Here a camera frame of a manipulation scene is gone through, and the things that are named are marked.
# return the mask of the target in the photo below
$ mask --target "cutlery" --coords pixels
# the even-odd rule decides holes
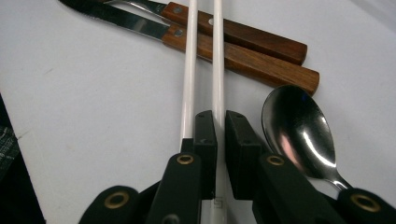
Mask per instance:
[[[98,2],[112,4],[124,3],[138,7],[152,15],[162,19],[187,26],[189,9],[178,3],[157,3],[148,0],[97,0]],[[304,62],[307,45],[288,39],[283,36],[274,35],[244,24],[224,20],[224,41],[246,49],[252,49],[272,57],[301,65]],[[198,12],[198,32],[213,35],[213,16]]]
[[[61,0],[61,2],[89,17],[161,40],[166,46],[174,49],[185,50],[186,48],[186,30],[177,25],[168,26],[150,21],[122,9],[94,1]],[[198,56],[211,61],[212,38],[198,34],[197,45]],[[318,88],[318,72],[230,43],[224,43],[224,65],[235,73],[273,87],[292,84],[310,94],[314,94]]]
[[[295,86],[272,91],[262,108],[268,145],[307,176],[325,179],[341,191],[335,205],[349,223],[396,223],[396,210],[375,194],[355,189],[336,168],[329,125],[315,101]]]

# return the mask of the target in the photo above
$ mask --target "white rod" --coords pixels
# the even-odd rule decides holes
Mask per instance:
[[[213,27],[213,116],[218,138],[216,199],[212,202],[211,223],[227,223],[227,170],[224,150],[224,37],[222,0],[214,0]]]
[[[192,138],[195,62],[197,51],[197,1],[190,0],[189,20],[187,23],[186,61],[184,67],[183,101],[181,112],[180,143],[183,138]]]

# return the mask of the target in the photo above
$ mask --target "brass ring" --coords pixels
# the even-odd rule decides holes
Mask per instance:
[[[267,157],[267,161],[273,165],[283,165],[285,164],[285,161],[278,157],[278,156],[269,156]]]
[[[190,155],[181,155],[177,157],[177,162],[182,165],[188,165],[194,161],[194,157]]]
[[[356,204],[359,208],[364,209],[369,212],[379,212],[381,210],[381,206],[372,198],[364,195],[364,194],[352,194],[350,196],[350,200]]]
[[[116,197],[122,197],[122,200],[116,203],[111,202]],[[126,203],[128,203],[128,201],[129,194],[124,190],[118,191],[107,196],[107,198],[105,199],[105,207],[109,209],[116,209],[119,207],[123,207]]]

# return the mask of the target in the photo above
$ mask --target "spoon bowl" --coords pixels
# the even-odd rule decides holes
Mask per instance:
[[[332,133],[308,93],[295,86],[272,91],[262,108],[262,128],[271,149],[288,157],[301,172],[339,189],[351,188],[338,174]]]

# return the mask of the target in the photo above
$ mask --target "dark floor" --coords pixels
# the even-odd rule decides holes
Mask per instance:
[[[1,94],[0,125],[12,128]],[[0,181],[0,223],[45,223],[21,153]]]

